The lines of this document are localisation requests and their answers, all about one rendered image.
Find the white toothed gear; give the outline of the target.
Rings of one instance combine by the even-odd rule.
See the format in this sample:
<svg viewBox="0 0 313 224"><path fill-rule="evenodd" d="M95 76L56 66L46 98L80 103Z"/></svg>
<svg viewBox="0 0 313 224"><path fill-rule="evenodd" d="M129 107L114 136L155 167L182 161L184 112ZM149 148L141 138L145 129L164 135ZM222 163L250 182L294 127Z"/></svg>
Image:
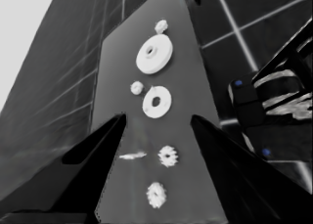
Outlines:
<svg viewBox="0 0 313 224"><path fill-rule="evenodd" d="M152 208L161 208L166 200L166 190L159 182L152 183L146 192L148 202Z"/></svg>
<svg viewBox="0 0 313 224"><path fill-rule="evenodd" d="M174 166L178 162L177 151L171 146L164 146L158 152L158 158L165 167Z"/></svg>
<svg viewBox="0 0 313 224"><path fill-rule="evenodd" d="M134 81L130 86L130 90L134 95L140 95L143 89L144 89L144 85L140 81Z"/></svg>
<svg viewBox="0 0 313 224"><path fill-rule="evenodd" d="M156 23L155 31L157 34L162 34L168 29L168 23L166 20L160 20Z"/></svg>

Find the large thick white disc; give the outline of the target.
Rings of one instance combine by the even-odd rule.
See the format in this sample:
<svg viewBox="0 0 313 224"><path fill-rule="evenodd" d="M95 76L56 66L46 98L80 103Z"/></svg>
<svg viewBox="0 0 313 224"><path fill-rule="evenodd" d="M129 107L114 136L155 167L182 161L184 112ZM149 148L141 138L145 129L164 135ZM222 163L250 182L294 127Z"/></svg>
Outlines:
<svg viewBox="0 0 313 224"><path fill-rule="evenodd" d="M154 74L169 62L173 53L173 44L165 34L149 38L140 48L136 57L136 66L144 74Z"/></svg>

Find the small thin T-shaped piece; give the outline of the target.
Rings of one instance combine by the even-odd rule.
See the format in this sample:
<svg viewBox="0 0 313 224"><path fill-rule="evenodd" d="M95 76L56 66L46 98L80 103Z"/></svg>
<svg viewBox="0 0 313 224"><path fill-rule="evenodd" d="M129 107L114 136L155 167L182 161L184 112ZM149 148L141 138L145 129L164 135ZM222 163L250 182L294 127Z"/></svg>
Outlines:
<svg viewBox="0 0 313 224"><path fill-rule="evenodd" d="M146 155L147 155L147 154L144 153L144 152L138 152L138 153L135 153L135 154L121 155L121 156L119 156L118 158L132 160L132 159L136 159L136 158L145 157Z"/></svg>

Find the dark robot body block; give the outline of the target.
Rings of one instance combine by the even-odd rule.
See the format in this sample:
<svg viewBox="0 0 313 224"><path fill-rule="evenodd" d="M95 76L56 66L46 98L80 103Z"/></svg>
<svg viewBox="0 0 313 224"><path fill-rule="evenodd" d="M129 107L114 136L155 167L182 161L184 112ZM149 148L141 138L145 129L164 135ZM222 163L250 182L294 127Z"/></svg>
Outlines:
<svg viewBox="0 0 313 224"><path fill-rule="evenodd" d="M266 160L312 160L312 56L310 20L265 67L229 84L248 147Z"/></svg>

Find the white round carrier with pins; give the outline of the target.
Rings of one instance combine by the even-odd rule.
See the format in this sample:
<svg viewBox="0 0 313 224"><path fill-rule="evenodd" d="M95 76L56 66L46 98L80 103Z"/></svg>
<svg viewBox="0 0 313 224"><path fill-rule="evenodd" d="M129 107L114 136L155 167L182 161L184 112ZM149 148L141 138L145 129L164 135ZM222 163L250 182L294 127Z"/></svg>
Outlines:
<svg viewBox="0 0 313 224"><path fill-rule="evenodd" d="M153 106L155 98L159 98L159 104ZM142 110L147 117L160 118L170 110L172 105L172 96L169 90L163 86L152 86L147 92L142 103Z"/></svg>

